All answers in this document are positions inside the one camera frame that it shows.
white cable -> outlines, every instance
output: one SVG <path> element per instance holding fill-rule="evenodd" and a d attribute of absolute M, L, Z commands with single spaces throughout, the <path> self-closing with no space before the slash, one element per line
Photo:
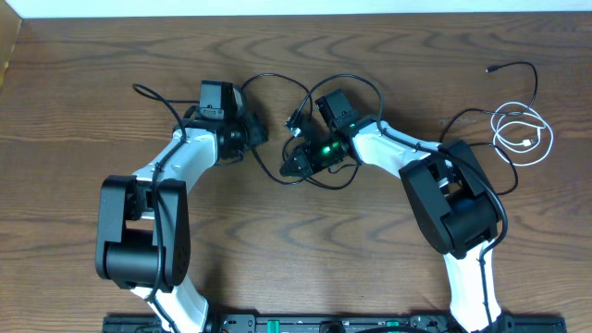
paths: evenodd
<path fill-rule="evenodd" d="M 530 123 L 519 121 L 519 120 L 511 121 L 511 122 L 501 125 L 501 121 L 506 117 L 506 115 L 501 113 L 500 110 L 508 105 L 519 105 L 521 107 L 527 108 L 526 105 L 524 105 L 520 102 L 508 102 L 508 103 L 505 103 L 505 104 L 501 105 L 500 107 L 498 107 L 498 109 L 496 110 L 496 113 L 493 114 L 491 116 L 491 119 L 489 120 L 489 124 L 491 125 L 491 130 L 493 130 L 492 143 L 496 144 L 496 141 L 499 140 L 499 143 L 501 143 L 501 145 L 503 145 L 507 149 L 509 149 L 517 154 L 524 154 L 524 153 L 528 153 L 538 147 L 538 145 L 541 142 L 541 131 L 542 130 L 549 130 L 549 134 L 550 134 L 549 148 L 547 148 L 547 151 L 545 152 L 545 154 L 541 158 L 537 159 L 536 161 L 529 162 L 529 163 L 523 163 L 523 164 L 514 163 L 515 167 L 528 167 L 528 166 L 535 165 L 536 163 L 544 160 L 547 157 L 547 155 L 549 155 L 549 153 L 551 152 L 551 147 L 553 146 L 553 129 L 551 129 L 551 126 L 547 123 L 547 121 L 545 121 L 545 119 L 543 119 L 543 117 L 541 117 L 538 114 L 538 112 L 535 111 L 532 107 L 528 108 L 528 110 L 524 111 L 523 115 L 533 117 L 534 119 L 540 121 L 543 124 L 542 126 L 530 124 Z M 498 124 L 496 126 L 494 126 L 493 122 L 495 120 L 495 117 L 497 117 L 497 116 L 500 116 L 499 120 L 498 120 Z M 507 140 L 506 138 L 504 138 L 501 135 L 501 131 L 511 125 L 523 125 L 523 126 L 527 126 L 527 127 L 536 129 L 536 143 L 532 144 L 529 139 L 521 140 L 519 142 L 511 142 L 511 141 Z M 523 146 L 523 147 L 530 146 L 530 147 L 525 150 L 517 150 L 515 148 L 512 148 L 512 147 L 518 147 L 518 146 Z M 510 163 L 497 149 L 496 149 L 496 153 L 498 153 L 499 157 L 502 160 L 504 160 L 506 163 Z"/>

